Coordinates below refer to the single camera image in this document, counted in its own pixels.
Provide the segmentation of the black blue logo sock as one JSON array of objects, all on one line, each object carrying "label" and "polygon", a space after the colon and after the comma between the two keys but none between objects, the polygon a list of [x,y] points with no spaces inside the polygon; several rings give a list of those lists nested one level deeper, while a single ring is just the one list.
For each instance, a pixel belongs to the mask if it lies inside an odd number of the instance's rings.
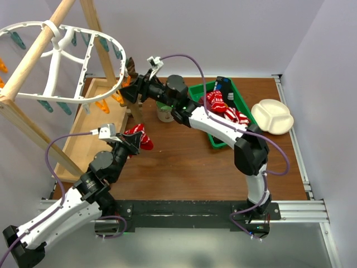
[{"label": "black blue logo sock", "polygon": [[218,76],[215,81],[214,91],[221,93],[224,103],[229,107],[234,106],[234,92],[229,78]]}]

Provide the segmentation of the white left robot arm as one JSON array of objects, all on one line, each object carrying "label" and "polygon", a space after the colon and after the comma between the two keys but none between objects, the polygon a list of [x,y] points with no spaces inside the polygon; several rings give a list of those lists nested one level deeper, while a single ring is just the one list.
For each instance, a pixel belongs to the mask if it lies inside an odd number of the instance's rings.
[{"label": "white left robot arm", "polygon": [[118,221],[119,230],[113,235],[103,234],[104,240],[120,237],[127,230],[127,220],[115,214],[115,200],[109,190],[127,159],[138,155],[145,132],[117,133],[107,125],[85,135],[97,135],[110,146],[110,151],[97,153],[79,180],[68,191],[62,191],[61,198],[41,214],[19,227],[3,230],[8,249],[1,262],[12,255],[18,267],[35,267],[55,242],[93,220]]}]

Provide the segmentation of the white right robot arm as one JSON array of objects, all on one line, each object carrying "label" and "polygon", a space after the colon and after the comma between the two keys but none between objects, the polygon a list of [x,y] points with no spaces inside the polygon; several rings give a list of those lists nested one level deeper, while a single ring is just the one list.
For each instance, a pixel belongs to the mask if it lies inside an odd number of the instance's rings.
[{"label": "white right robot arm", "polygon": [[248,186],[248,213],[262,219],[268,213],[271,195],[267,187],[266,169],[269,148],[257,125],[236,125],[212,112],[188,96],[183,77],[170,75],[165,83],[155,76],[139,75],[120,94],[127,102],[144,102],[151,98],[172,108],[174,120],[182,125],[206,132],[234,150],[234,164],[245,175]]}]

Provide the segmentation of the red cat christmas sock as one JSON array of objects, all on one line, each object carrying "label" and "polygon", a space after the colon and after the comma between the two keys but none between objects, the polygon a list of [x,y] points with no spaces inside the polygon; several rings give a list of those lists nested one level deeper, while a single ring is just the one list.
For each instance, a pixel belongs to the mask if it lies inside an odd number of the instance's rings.
[{"label": "red cat christmas sock", "polygon": [[152,150],[154,145],[153,145],[151,139],[146,134],[144,124],[141,123],[141,124],[138,124],[138,125],[132,127],[129,130],[126,130],[124,132],[124,134],[131,135],[131,134],[135,134],[135,133],[139,133],[139,132],[141,133],[140,148],[143,150]]},{"label": "red cat christmas sock", "polygon": [[221,91],[213,90],[208,92],[205,98],[210,104],[210,111],[214,113],[224,113],[227,109]]}]

